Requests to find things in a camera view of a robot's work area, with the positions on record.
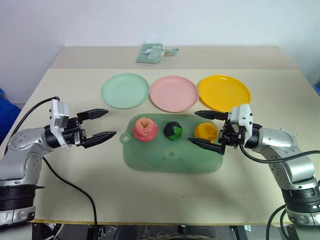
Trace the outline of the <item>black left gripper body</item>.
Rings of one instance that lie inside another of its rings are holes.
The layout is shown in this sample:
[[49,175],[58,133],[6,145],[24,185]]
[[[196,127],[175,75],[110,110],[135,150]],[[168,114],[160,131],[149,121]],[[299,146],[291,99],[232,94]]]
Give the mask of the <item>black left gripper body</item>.
[[68,145],[77,147],[83,146],[87,139],[86,131],[82,129],[83,120],[79,117],[73,117],[68,120],[67,126],[62,132],[63,138]]

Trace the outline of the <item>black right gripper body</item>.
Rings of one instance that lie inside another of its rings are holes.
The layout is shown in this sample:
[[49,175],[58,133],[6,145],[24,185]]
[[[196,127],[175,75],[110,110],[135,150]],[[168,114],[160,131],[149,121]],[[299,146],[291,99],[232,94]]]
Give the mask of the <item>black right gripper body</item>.
[[222,148],[226,146],[236,147],[238,145],[245,144],[245,127],[244,126],[235,126],[231,124],[230,120],[225,120],[223,129],[219,132],[218,143]]

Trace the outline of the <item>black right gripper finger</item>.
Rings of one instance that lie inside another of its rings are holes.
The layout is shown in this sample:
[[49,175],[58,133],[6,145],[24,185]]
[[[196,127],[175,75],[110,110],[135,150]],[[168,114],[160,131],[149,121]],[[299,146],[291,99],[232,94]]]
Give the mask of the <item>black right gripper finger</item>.
[[225,145],[223,144],[219,145],[219,144],[211,143],[209,140],[202,139],[202,138],[195,138],[195,137],[188,137],[187,139],[191,143],[197,145],[202,149],[216,152],[222,156],[225,154]]
[[227,120],[229,116],[229,112],[220,112],[214,110],[199,110],[196,111],[195,114],[205,119],[220,121]]

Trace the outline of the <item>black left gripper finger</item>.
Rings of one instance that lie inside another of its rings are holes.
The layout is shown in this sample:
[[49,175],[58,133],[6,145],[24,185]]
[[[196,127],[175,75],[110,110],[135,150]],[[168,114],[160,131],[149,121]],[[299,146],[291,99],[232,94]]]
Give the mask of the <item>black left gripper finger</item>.
[[81,142],[81,146],[85,149],[100,145],[109,139],[111,139],[117,132],[116,131],[104,131],[94,134],[90,138],[84,138]]
[[109,111],[107,109],[96,108],[96,109],[79,112],[76,115],[77,115],[78,122],[83,123],[83,121],[86,121],[86,120],[98,119],[106,115],[108,112]]

